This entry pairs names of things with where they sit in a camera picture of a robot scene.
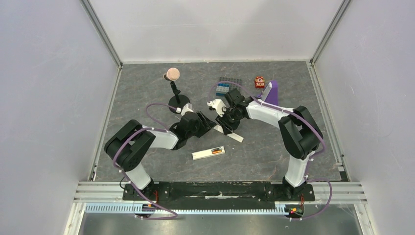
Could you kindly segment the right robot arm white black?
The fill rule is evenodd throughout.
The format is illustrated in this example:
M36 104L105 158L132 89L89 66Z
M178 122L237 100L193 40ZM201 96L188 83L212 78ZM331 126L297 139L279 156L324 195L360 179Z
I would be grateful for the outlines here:
M207 102L218 114L216 121L225 135L232 134L244 118L259 120L279 129L285 149L290 155L288 170L283 177L283 195L297 199L305 189L309 160L319 146L324 146L323 134L308 109L272 105L253 96L244 97L237 89L225 94L227 105L221 99Z

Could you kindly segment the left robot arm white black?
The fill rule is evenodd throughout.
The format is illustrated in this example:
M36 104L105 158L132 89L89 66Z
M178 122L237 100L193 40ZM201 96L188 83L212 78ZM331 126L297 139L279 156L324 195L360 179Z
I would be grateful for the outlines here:
M113 166L126 175L135 194L147 200L154 192L154 180L141 163L148 150L179 150L188 139L200 138L216 125L200 111L186 112L167 130L150 128L132 119L105 143L104 151L112 159Z

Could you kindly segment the white remote control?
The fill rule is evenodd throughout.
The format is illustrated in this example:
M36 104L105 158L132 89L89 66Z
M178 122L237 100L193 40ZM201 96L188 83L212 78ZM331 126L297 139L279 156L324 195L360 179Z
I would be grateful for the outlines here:
M223 149L223 153L220 154L212 154L212 150L215 148L222 148ZM202 151L198 151L198 152L193 152L192 155L192 159L195 160L200 160L200 159L204 159L204 158L208 158L208 157L212 157L212 156L217 156L217 155L221 155L221 154L225 154L225 148L223 146L220 147L215 147L212 149L207 149L207 150L202 150Z

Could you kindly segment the white remote battery cover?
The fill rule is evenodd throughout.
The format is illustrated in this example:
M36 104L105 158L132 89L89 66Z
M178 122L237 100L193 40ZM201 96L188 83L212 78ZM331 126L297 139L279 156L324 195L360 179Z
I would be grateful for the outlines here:
M228 137L232 138L233 140L236 140L238 142L243 142L244 138L242 136L238 135L238 134L235 134L235 133L225 134L222 126L220 126L220 125L214 126L213 129L220 132L220 133L222 133L222 134L224 134L225 136L228 136Z

